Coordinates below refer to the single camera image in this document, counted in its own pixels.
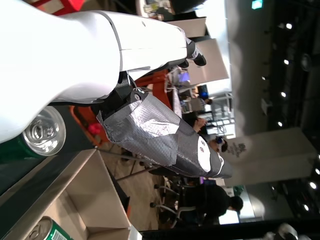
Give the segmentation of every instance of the green can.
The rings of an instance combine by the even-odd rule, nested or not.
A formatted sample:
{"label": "green can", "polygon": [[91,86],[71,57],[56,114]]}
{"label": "green can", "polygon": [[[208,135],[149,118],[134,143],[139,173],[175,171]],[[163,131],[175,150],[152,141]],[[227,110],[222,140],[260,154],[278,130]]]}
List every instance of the green can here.
{"label": "green can", "polygon": [[25,240],[73,240],[52,218],[44,216]]}
{"label": "green can", "polygon": [[42,159],[57,154],[66,140],[66,126],[60,113],[45,107],[17,137],[0,144],[0,163]]}

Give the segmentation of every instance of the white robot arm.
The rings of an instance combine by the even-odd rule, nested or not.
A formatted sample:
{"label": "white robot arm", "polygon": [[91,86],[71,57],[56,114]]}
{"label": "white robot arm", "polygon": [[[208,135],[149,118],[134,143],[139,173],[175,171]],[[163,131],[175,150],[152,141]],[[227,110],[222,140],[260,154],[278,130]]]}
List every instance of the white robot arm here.
{"label": "white robot arm", "polygon": [[180,28],[106,11],[42,12],[0,1],[0,143],[20,134],[50,102],[92,104],[166,65],[206,61]]}

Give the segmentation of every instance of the red chair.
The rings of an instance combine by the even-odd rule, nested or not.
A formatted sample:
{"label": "red chair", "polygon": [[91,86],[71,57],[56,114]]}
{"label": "red chair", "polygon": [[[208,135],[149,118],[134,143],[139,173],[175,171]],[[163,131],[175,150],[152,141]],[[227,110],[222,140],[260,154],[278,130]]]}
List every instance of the red chair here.
{"label": "red chair", "polygon": [[[31,3],[32,6],[36,8],[40,8],[43,4],[50,2],[51,0],[39,0]],[[71,14],[74,12],[80,11],[82,5],[84,4],[84,0],[59,0],[63,8],[54,12],[53,15],[61,16],[65,14]]]}

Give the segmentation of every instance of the white panel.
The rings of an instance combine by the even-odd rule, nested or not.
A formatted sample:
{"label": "white panel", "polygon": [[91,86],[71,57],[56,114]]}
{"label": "white panel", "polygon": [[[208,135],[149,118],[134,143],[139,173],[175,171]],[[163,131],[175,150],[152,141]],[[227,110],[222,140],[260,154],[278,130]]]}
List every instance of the white panel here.
{"label": "white panel", "polygon": [[193,61],[189,62],[188,73],[191,84],[201,84],[215,80],[228,79],[228,73],[223,62],[217,40],[209,39],[196,43],[206,59],[205,66],[197,66]]}
{"label": "white panel", "polygon": [[206,18],[169,21],[168,24],[181,28],[187,38],[202,37],[206,33]]}

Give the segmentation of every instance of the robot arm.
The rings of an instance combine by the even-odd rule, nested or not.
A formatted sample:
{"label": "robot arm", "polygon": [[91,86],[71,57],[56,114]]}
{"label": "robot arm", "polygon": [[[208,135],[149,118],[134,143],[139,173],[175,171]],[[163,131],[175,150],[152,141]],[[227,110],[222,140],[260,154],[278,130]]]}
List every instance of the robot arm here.
{"label": "robot arm", "polygon": [[115,12],[57,17],[8,0],[0,1],[0,22],[0,143],[52,101],[93,104],[113,91],[120,72],[136,80],[197,52],[176,26]]}
{"label": "robot arm", "polygon": [[99,10],[57,17],[20,0],[0,1],[0,22],[0,143],[52,102],[87,104],[112,142],[155,164],[189,177],[231,175],[192,127],[134,87],[186,59],[206,64],[182,29]]}

